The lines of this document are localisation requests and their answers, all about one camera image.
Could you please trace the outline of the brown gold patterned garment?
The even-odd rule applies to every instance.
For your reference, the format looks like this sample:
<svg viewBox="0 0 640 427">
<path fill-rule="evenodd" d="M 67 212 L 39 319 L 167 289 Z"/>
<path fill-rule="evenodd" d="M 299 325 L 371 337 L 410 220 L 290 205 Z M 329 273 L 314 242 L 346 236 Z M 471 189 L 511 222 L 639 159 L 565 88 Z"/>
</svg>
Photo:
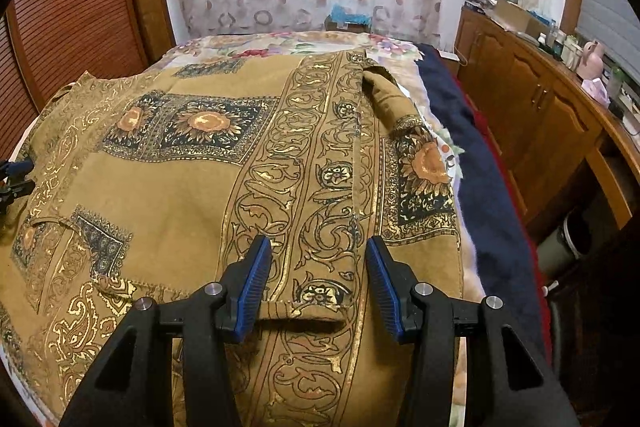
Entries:
<svg viewBox="0 0 640 427">
<path fill-rule="evenodd" d="M 227 351 L 247 426 L 391 426 L 411 351 L 368 294 L 364 250 L 462 293 L 447 147 L 361 50 L 235 55 L 83 75 L 20 150 L 32 194 L 1 219 L 1 347 L 57 423 L 134 300 L 186 298 L 257 235 L 254 332 Z"/>
</svg>

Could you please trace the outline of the navy blue blanket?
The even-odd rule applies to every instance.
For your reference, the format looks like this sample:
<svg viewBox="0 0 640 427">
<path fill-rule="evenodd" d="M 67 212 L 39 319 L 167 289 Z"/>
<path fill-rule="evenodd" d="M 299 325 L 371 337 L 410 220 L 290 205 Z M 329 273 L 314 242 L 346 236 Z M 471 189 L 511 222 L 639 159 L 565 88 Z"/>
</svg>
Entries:
<svg viewBox="0 0 640 427">
<path fill-rule="evenodd" d="M 516 211 L 487 127 L 436 49 L 420 44 L 417 61 L 434 116 L 461 147 L 459 202 L 475 247 L 476 273 L 518 319 L 527 338 L 551 357 L 549 312 L 541 296 L 535 249 Z"/>
</svg>

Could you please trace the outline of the wooden louvered wardrobe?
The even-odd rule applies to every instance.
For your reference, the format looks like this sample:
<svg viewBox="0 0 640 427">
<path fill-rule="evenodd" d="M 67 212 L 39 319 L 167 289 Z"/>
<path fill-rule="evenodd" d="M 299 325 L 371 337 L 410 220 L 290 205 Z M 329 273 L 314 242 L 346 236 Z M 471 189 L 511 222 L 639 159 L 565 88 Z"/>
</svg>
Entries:
<svg viewBox="0 0 640 427">
<path fill-rule="evenodd" d="M 127 77 L 176 43 L 166 0 L 11 0 L 1 15 L 1 155 L 83 72 Z"/>
</svg>

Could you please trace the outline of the floral cream blanket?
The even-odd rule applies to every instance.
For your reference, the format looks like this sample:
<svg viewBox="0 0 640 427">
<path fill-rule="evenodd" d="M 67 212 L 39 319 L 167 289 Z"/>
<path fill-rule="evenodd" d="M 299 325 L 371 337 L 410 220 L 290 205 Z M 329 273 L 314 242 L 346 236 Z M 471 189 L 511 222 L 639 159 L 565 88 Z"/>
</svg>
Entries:
<svg viewBox="0 0 640 427">
<path fill-rule="evenodd" d="M 204 64 L 240 55 L 310 55 L 345 50 L 363 50 L 367 57 L 385 67 L 410 98 L 426 127 L 436 135 L 439 154 L 453 188 L 463 178 L 460 166 L 462 147 L 454 144 L 449 131 L 432 113 L 430 99 L 419 72 L 418 62 L 426 53 L 406 40 L 366 32 L 297 31 L 254 35 L 223 35 L 195 38 L 169 49 L 150 69 L 162 70 L 191 64 Z"/>
</svg>

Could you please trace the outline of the wooden sideboard cabinet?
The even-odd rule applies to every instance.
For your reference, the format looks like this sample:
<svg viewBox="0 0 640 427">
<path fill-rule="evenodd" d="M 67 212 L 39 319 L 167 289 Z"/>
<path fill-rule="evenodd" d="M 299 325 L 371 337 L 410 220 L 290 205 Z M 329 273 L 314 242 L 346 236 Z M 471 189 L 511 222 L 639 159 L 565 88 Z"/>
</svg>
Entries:
<svg viewBox="0 0 640 427">
<path fill-rule="evenodd" d="M 639 152 L 622 123 L 564 65 L 484 14 L 461 9 L 456 50 L 529 233 L 544 235 L 588 192 L 623 228 L 639 209 Z"/>
</svg>

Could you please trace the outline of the pink tissue pack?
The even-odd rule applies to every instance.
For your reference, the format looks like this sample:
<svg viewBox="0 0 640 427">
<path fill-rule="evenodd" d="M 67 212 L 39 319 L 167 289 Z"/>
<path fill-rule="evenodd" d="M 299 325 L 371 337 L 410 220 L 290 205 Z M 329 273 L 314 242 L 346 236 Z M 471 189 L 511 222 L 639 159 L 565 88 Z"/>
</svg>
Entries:
<svg viewBox="0 0 640 427">
<path fill-rule="evenodd" d="M 601 78 L 585 79 L 582 82 L 582 90 L 584 90 L 590 98 L 600 104 L 602 107 L 608 108 L 611 103 L 608 97 L 608 91 L 606 91 L 605 85 Z"/>
</svg>

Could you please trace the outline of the pink kettle jug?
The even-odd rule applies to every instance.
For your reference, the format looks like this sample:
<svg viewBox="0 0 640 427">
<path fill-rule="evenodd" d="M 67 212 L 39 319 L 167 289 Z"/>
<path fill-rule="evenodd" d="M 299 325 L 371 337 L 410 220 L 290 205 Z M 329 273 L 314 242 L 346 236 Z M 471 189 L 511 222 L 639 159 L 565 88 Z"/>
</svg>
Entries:
<svg viewBox="0 0 640 427">
<path fill-rule="evenodd" d="M 600 78 L 604 69 L 604 45 L 597 40 L 587 42 L 582 48 L 582 56 L 576 68 L 577 76 L 582 80 Z"/>
</svg>

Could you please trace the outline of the white bottle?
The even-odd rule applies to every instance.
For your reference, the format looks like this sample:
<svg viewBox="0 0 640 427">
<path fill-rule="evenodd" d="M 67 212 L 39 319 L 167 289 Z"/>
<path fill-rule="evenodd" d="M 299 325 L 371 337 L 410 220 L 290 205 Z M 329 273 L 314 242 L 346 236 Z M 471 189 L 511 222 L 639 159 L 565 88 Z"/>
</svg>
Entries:
<svg viewBox="0 0 640 427">
<path fill-rule="evenodd" d="M 582 48 L 575 36 L 565 38 L 561 53 L 562 63 L 570 70 L 575 70 L 582 56 Z"/>
</svg>

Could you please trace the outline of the box with blue cloth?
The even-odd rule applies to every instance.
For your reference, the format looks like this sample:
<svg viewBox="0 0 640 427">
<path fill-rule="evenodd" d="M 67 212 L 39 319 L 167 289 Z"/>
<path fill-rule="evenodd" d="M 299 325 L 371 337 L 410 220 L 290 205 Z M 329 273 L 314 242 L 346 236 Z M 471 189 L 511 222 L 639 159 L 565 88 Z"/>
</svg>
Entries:
<svg viewBox="0 0 640 427">
<path fill-rule="evenodd" d="M 324 29 L 328 31 L 370 32 L 370 15 L 352 13 L 344 6 L 334 4 L 330 14 L 324 20 Z"/>
</svg>

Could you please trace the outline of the cardboard box on cabinet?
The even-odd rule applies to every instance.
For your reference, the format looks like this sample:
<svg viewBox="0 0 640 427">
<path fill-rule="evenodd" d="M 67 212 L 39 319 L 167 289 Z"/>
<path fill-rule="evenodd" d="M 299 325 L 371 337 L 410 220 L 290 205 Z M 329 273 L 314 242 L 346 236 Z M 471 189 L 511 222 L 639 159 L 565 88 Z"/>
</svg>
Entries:
<svg viewBox="0 0 640 427">
<path fill-rule="evenodd" d="M 503 29 L 514 34 L 521 32 L 537 39 L 540 34 L 548 35 L 549 33 L 548 25 L 517 4 L 506 0 L 499 0 L 488 12 L 488 16 Z"/>
</svg>

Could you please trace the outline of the grey window blind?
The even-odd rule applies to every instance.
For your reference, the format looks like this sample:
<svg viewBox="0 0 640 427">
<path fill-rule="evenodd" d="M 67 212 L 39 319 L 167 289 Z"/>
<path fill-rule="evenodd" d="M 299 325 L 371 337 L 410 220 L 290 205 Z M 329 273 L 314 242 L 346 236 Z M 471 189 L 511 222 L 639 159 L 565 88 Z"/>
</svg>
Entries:
<svg viewBox="0 0 640 427">
<path fill-rule="evenodd" d="M 639 81 L 639 19 L 627 0 L 582 0 L 577 31 L 602 43 L 606 54 Z"/>
</svg>

